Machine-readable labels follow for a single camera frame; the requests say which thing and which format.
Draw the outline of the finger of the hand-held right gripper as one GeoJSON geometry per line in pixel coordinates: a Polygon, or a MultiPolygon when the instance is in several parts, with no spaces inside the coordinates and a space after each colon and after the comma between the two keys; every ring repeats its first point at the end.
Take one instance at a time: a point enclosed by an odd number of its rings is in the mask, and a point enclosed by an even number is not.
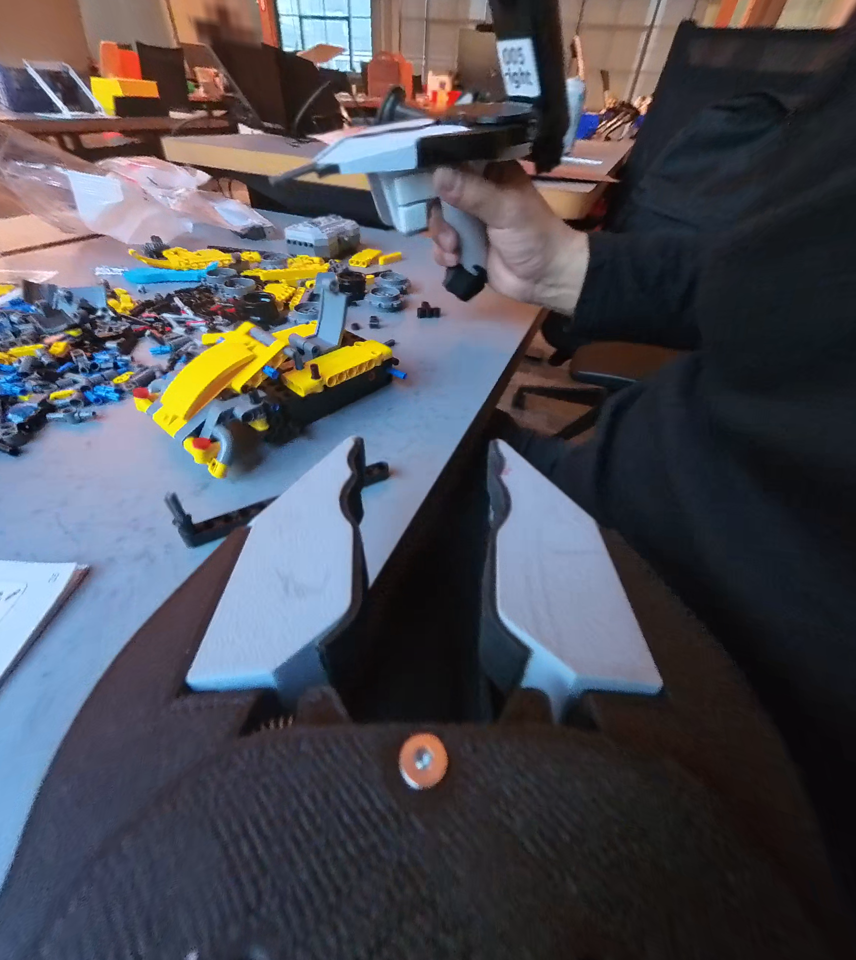
{"type": "Polygon", "coordinates": [[[350,126],[343,130],[338,140],[358,138],[372,138],[382,136],[412,136],[417,138],[437,137],[450,134],[463,134],[468,126],[457,123],[446,123],[432,118],[410,119],[387,124],[368,126],[350,126]]]}
{"type": "Polygon", "coordinates": [[[418,142],[411,135],[382,135],[338,140],[318,152],[310,162],[269,177],[277,186],[307,175],[387,175],[415,171],[420,167],[418,142]]]}

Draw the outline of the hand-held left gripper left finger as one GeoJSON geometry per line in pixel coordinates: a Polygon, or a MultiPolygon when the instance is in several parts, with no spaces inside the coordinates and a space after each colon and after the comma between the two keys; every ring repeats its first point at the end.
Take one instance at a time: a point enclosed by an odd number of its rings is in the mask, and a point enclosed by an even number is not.
{"type": "Polygon", "coordinates": [[[302,694],[367,588],[360,525],[366,453],[346,438],[252,522],[186,674],[194,692],[302,694]]]}

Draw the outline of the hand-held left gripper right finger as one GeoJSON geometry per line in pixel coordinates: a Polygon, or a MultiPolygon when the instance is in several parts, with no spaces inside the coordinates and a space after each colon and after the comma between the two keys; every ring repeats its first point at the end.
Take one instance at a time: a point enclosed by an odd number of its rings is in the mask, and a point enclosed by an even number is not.
{"type": "Polygon", "coordinates": [[[657,697],[662,674],[596,521],[506,441],[486,455],[483,675],[561,721],[587,693],[657,697]]]}

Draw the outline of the long black holed beam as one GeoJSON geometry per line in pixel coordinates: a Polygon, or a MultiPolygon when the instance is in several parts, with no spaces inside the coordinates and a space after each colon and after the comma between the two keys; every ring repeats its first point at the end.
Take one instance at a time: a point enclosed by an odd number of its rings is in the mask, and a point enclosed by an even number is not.
{"type": "Polygon", "coordinates": [[[289,546],[319,544],[327,535],[349,543],[364,512],[361,491],[387,480],[386,461],[365,462],[353,446],[336,448],[309,468],[283,492],[240,508],[197,520],[185,510],[175,493],[165,496],[171,523],[188,547],[212,544],[244,526],[257,533],[255,545],[276,536],[289,546]]]}

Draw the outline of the yellow toy brick vehicle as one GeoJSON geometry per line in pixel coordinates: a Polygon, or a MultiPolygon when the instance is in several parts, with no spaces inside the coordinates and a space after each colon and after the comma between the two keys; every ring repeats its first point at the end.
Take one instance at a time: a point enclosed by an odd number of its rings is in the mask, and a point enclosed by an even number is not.
{"type": "Polygon", "coordinates": [[[293,323],[265,330],[247,320],[205,334],[179,370],[133,389],[135,407],[222,479],[243,436],[283,445],[384,388],[402,376],[398,360],[386,342],[350,330],[346,276],[322,272],[293,323]]]}

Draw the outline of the person's right forearm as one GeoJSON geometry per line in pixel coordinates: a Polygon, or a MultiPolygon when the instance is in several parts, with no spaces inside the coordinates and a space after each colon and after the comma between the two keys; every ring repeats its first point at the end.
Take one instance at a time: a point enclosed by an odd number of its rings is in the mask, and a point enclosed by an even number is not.
{"type": "Polygon", "coordinates": [[[587,265],[568,329],[579,342],[716,353],[724,299],[710,290],[736,230],[586,235],[587,265]]]}

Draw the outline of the grey desk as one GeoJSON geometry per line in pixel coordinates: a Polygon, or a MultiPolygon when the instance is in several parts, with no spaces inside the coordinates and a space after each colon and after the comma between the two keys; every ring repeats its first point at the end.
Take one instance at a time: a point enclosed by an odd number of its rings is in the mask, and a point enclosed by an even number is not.
{"type": "Polygon", "coordinates": [[[163,498],[177,493],[202,519],[275,496],[345,438],[364,439],[389,481],[364,503],[367,567],[377,575],[479,417],[524,354],[537,310],[491,291],[472,304],[442,288],[422,236],[388,241],[414,308],[374,335],[396,342],[403,380],[320,421],[279,448],[256,445],[224,479],[211,478],[130,401],[96,421],[56,423],[13,458],[0,453],[0,560],[89,567],[76,593],[0,688],[0,887],[62,738],[125,643],[201,564],[163,498]]]}

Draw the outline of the person's right hand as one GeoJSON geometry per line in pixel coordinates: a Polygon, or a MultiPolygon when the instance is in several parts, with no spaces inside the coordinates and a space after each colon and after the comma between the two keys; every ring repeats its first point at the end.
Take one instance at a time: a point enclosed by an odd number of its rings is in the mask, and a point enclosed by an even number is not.
{"type": "Polygon", "coordinates": [[[495,292],[574,315],[590,261],[588,236],[555,215],[518,162],[490,163],[482,174],[439,167],[433,184],[440,202],[483,225],[495,292]]]}

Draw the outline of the grey battery block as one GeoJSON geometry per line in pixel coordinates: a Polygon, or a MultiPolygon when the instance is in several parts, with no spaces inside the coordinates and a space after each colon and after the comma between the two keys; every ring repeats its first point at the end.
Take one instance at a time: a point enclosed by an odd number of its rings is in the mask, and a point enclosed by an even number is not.
{"type": "Polygon", "coordinates": [[[361,249],[361,229],[354,220],[337,214],[293,222],[283,231],[290,256],[340,259],[361,249]]]}

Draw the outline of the long work table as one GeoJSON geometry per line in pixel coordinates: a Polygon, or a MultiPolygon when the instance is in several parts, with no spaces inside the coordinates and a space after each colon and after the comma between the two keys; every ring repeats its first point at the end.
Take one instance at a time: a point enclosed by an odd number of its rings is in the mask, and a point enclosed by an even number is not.
{"type": "MultiPolygon", "coordinates": [[[[162,140],[169,162],[204,170],[216,179],[247,188],[257,210],[315,217],[336,213],[364,227],[386,226],[377,215],[369,183],[362,174],[306,175],[274,185],[274,177],[301,167],[321,149],[315,141],[297,143],[267,133],[251,135],[170,136],[162,140]]],[[[634,143],[578,141],[573,154],[551,174],[533,179],[551,210],[565,221],[589,217],[609,186],[617,183],[634,143]]]]}

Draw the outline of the black monitor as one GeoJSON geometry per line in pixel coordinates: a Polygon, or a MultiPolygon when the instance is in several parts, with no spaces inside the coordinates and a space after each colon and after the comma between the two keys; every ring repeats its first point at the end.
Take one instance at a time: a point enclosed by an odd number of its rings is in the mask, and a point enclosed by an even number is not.
{"type": "Polygon", "coordinates": [[[230,40],[215,42],[213,52],[264,125],[296,138],[343,126],[329,79],[303,57],[230,40]]]}

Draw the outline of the yellow and grey brick assembly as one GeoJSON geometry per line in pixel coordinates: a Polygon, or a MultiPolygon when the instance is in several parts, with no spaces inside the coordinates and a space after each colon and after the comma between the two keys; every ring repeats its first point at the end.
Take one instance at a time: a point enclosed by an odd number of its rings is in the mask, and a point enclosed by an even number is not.
{"type": "Polygon", "coordinates": [[[284,257],[272,261],[264,257],[253,267],[242,270],[242,278],[252,279],[259,287],[271,294],[282,305],[297,303],[314,288],[318,275],[333,272],[338,275],[359,274],[362,277],[362,293],[374,283],[374,277],[401,263],[400,251],[385,252],[376,248],[364,248],[350,258],[325,259],[307,254],[284,257]]]}

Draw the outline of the blue brick separator tool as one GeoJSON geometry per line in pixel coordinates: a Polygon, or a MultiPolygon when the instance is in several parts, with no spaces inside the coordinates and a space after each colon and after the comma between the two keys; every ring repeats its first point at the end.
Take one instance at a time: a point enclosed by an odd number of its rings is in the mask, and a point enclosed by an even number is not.
{"type": "Polygon", "coordinates": [[[177,270],[143,266],[124,270],[122,276],[127,284],[134,286],[174,284],[175,286],[182,287],[192,283],[204,282],[208,279],[210,273],[210,267],[177,270]]]}

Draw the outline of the yellow storage bin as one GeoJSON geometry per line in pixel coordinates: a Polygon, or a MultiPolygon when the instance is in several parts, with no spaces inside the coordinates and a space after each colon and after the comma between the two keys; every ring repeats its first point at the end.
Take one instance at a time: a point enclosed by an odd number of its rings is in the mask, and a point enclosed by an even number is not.
{"type": "Polygon", "coordinates": [[[162,113],[158,85],[154,80],[98,76],[89,80],[91,92],[106,115],[136,117],[162,113]]]}

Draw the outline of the loose clear plastic bags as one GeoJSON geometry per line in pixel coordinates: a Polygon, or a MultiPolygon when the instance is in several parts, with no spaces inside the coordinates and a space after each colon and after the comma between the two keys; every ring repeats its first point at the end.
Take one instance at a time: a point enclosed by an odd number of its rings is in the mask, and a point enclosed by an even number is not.
{"type": "Polygon", "coordinates": [[[245,241],[277,236],[250,206],[209,174],[146,155],[91,162],[0,124],[0,218],[31,214],[66,234],[142,244],[207,230],[245,241]]]}

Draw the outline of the pile of small brick parts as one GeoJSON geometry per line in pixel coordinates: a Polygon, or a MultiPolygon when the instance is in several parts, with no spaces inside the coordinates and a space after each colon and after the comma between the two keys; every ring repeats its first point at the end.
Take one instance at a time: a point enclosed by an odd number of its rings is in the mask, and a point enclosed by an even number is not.
{"type": "Polygon", "coordinates": [[[107,283],[26,283],[0,304],[0,453],[21,455],[46,427],[104,407],[153,401],[214,330],[191,290],[135,298],[107,283]]]}

